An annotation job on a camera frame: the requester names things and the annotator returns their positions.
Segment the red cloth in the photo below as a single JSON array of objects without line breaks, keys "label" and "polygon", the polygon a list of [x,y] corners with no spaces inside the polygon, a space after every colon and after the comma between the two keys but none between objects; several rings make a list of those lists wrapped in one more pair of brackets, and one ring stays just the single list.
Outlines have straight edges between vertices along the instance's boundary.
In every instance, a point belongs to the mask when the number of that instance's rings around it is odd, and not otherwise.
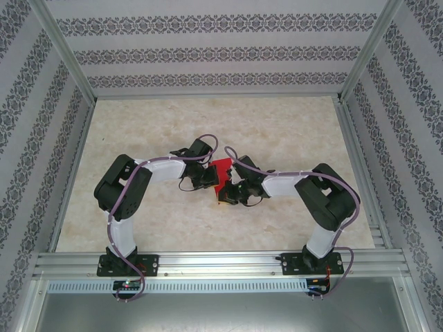
[{"label": "red cloth", "polygon": [[218,177],[218,184],[214,187],[215,189],[215,194],[217,197],[217,202],[218,200],[220,201],[226,201],[227,203],[229,202],[226,197],[226,193],[224,192],[224,188],[226,186],[226,182],[231,182],[232,179],[232,160],[230,158],[224,158],[224,159],[219,159],[219,160],[214,160],[213,162],[211,162],[211,166],[215,166],[216,167],[216,171],[217,171],[217,177]]}]

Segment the grey metal tray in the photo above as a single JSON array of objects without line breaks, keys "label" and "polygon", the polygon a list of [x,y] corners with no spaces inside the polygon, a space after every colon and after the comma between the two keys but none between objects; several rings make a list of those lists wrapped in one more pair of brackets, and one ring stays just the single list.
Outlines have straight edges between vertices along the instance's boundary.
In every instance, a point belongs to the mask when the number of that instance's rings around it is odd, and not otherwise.
[{"label": "grey metal tray", "polygon": [[22,332],[429,332],[401,277],[356,277],[331,295],[151,293],[121,304],[109,293],[56,293],[28,301]]}]

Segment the aluminium mounting rail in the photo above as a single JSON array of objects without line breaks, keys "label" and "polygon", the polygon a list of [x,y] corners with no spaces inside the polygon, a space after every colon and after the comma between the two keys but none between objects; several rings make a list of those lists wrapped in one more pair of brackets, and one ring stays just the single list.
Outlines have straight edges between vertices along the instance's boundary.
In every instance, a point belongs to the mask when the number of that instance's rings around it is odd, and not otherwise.
[{"label": "aluminium mounting rail", "polygon": [[[348,277],[409,277],[410,268],[400,249],[341,250]],[[47,252],[37,256],[35,279],[95,279],[99,252]],[[283,278],[278,251],[159,252],[159,279]]]}]

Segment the aluminium frame rail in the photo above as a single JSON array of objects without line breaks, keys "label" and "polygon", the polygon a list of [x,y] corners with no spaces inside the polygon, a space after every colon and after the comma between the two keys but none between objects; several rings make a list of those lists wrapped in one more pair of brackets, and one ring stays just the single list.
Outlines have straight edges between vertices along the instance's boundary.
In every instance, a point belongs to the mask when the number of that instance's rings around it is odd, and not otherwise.
[{"label": "aluminium frame rail", "polygon": [[393,249],[349,111],[338,98],[333,98],[333,103],[368,224],[371,230],[378,231],[372,236],[374,244],[377,248]]},{"label": "aluminium frame rail", "polygon": [[169,93],[148,95],[104,95],[97,101],[105,100],[176,100],[176,99],[219,99],[219,98],[320,98],[331,97],[340,100],[339,93]]},{"label": "aluminium frame rail", "polygon": [[69,200],[75,183],[75,177],[77,175],[78,168],[80,166],[82,153],[91,126],[91,120],[93,117],[94,110],[96,108],[96,104],[97,100],[95,100],[93,104],[88,108],[87,114],[85,115],[84,118],[84,122],[82,123],[82,127],[78,135],[78,141],[75,146],[73,159],[70,164],[69,173],[66,178],[64,189],[62,191],[61,201],[60,204],[58,205],[57,213],[55,215],[55,221],[53,227],[51,228],[51,233],[49,236],[45,252],[55,252],[57,248],[57,243],[60,238],[60,233],[62,230],[64,218],[66,216],[66,211],[69,205]]}]

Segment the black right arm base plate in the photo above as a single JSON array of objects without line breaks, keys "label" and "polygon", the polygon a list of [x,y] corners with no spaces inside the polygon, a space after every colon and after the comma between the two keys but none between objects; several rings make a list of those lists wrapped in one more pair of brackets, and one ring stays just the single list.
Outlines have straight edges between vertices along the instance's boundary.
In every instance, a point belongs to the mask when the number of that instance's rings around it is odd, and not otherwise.
[{"label": "black right arm base plate", "polygon": [[341,255],[330,252],[321,259],[310,253],[288,252],[280,256],[283,275],[342,275],[344,273]]}]

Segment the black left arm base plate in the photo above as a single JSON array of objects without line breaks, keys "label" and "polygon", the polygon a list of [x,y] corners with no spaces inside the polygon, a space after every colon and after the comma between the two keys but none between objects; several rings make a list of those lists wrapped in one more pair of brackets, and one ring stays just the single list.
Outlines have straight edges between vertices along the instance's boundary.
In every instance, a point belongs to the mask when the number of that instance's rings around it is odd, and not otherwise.
[{"label": "black left arm base plate", "polygon": [[[158,255],[136,255],[127,258],[144,277],[156,277],[159,266]],[[101,255],[96,275],[99,277],[139,277],[139,273],[115,255]]]}]

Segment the aluminium frame post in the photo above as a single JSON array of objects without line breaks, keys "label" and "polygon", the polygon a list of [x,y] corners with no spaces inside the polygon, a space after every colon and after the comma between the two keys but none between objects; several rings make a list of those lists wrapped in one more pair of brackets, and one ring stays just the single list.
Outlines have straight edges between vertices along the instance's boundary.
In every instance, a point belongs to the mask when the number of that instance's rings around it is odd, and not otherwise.
[{"label": "aluminium frame post", "polygon": [[97,97],[45,0],[27,1],[88,104],[95,105]]},{"label": "aluminium frame post", "polygon": [[340,100],[341,104],[349,99],[355,85],[367,66],[367,63],[373,56],[377,46],[382,40],[383,35],[387,31],[390,22],[393,20],[403,2],[404,0],[387,0],[378,19],[375,21],[374,27],[366,39],[361,52],[357,56],[349,75],[345,79],[341,92],[338,94],[338,99]]}]

